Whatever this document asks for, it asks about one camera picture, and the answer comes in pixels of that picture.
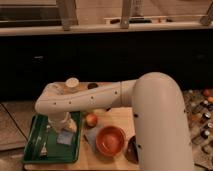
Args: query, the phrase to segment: apple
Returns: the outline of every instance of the apple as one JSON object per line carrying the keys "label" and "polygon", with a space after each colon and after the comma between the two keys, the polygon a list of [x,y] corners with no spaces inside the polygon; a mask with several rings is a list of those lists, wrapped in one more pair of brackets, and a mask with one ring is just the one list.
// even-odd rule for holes
{"label": "apple", "polygon": [[98,117],[94,113],[87,114],[86,116],[86,124],[89,127],[95,127],[98,123]]}
{"label": "apple", "polygon": [[213,103],[213,97],[210,96],[210,97],[208,97],[207,100],[208,100],[209,103]]}

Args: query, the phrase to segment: floor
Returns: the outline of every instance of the floor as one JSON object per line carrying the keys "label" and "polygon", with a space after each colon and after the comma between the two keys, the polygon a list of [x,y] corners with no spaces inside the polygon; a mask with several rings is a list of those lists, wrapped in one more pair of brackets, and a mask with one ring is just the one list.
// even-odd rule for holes
{"label": "floor", "polygon": [[0,103],[0,170],[23,170],[24,146],[35,113],[33,101]]}

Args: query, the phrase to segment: green tray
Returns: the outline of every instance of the green tray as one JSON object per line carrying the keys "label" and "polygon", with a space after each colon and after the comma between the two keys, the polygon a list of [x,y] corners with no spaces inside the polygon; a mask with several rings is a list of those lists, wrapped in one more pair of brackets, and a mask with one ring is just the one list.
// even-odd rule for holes
{"label": "green tray", "polygon": [[72,112],[72,119],[77,124],[77,132],[72,138],[71,145],[58,144],[56,139],[58,134],[50,128],[46,142],[47,156],[39,156],[46,139],[46,125],[48,117],[35,115],[32,119],[31,131],[28,143],[24,150],[23,163],[74,163],[78,160],[81,134],[82,114]]}

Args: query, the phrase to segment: wooden bowl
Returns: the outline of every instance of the wooden bowl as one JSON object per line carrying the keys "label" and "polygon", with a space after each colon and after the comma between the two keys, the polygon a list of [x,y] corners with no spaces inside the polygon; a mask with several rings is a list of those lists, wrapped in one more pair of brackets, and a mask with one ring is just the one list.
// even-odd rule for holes
{"label": "wooden bowl", "polygon": [[96,136],[97,149],[105,156],[113,157],[125,145],[125,133],[116,126],[103,127]]}

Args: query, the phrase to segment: white lid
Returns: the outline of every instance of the white lid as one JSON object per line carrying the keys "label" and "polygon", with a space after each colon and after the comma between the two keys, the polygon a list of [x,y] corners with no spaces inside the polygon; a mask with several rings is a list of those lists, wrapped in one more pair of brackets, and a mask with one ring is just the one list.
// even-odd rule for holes
{"label": "white lid", "polygon": [[193,94],[193,93],[194,93],[194,91],[193,91],[193,90],[189,90],[188,92],[189,92],[190,94]]}
{"label": "white lid", "polygon": [[204,134],[205,134],[206,136],[209,136],[211,133],[210,133],[208,130],[205,130]]}
{"label": "white lid", "polygon": [[74,88],[74,87],[77,87],[78,84],[79,84],[79,80],[77,78],[69,78],[67,81],[66,81],[66,86],[69,87],[69,88]]}
{"label": "white lid", "polygon": [[208,100],[204,100],[203,103],[206,105],[209,104]]}
{"label": "white lid", "polygon": [[208,123],[207,126],[208,126],[209,128],[213,128],[213,123]]}
{"label": "white lid", "polygon": [[211,113],[204,113],[204,115],[205,115],[205,117],[207,117],[207,118],[211,118],[211,116],[212,116],[212,114]]}

